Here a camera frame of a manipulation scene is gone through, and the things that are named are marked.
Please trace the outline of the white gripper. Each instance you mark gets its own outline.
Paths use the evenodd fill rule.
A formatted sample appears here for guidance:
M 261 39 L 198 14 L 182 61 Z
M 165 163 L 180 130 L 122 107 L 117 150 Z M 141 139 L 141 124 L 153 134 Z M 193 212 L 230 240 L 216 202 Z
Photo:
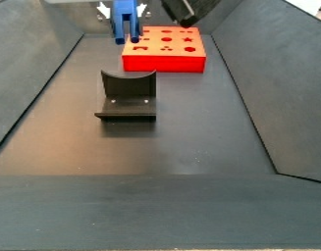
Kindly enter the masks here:
M 71 4 L 71 3 L 87 3 L 87 2 L 101 2 L 98 4 L 97 10 L 103 14 L 105 18 L 109 20 L 113 18 L 113 10 L 105 5 L 103 2 L 110 2 L 113 0 L 43 0 L 48 4 Z M 152 11 L 149 10 L 149 5 L 142 3 L 137 7 L 138 17 L 149 18 L 152 16 Z

